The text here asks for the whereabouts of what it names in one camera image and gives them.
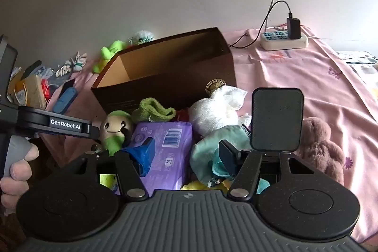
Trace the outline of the person's left hand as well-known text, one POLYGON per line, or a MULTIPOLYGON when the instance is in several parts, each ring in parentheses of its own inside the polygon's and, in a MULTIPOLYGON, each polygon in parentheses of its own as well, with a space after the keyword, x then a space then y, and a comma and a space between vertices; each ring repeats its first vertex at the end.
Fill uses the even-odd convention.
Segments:
POLYGON ((29 151, 23 159, 13 163, 10 167, 10 176, 1 179, 1 205, 5 216, 15 213, 17 202, 28 191, 27 181, 32 176, 30 161, 39 156, 36 145, 28 143, 29 151))

